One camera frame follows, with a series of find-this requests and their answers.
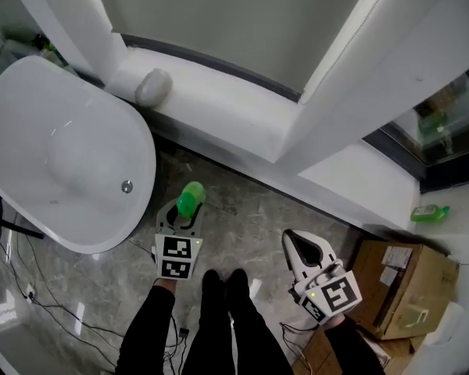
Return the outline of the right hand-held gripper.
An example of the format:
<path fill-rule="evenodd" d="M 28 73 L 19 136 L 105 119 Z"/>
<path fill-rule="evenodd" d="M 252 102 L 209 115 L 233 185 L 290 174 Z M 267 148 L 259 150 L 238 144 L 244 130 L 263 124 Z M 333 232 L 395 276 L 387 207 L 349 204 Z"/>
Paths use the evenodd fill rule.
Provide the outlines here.
<path fill-rule="evenodd" d="M 288 268 L 295 279 L 290 294 L 316 321 L 324 325 L 339 314 L 345 314 L 362 302 L 362 295 L 352 272 L 346 271 L 341 259 L 325 267 L 330 253 L 318 237 L 306 231 L 285 230 L 282 244 Z M 308 267 L 320 267 L 308 277 Z"/>

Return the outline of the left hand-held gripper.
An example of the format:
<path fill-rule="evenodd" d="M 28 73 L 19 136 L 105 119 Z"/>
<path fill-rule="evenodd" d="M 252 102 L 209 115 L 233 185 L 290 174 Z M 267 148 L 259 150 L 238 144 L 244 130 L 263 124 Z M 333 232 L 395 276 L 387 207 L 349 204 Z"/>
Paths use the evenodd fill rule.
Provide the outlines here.
<path fill-rule="evenodd" d="M 200 237 L 204 205 L 199 204 L 188 223 L 177 227 L 177 201 L 165 204 L 156 216 L 156 236 L 152 253 L 158 277 L 168 280 L 189 280 L 202 247 Z"/>

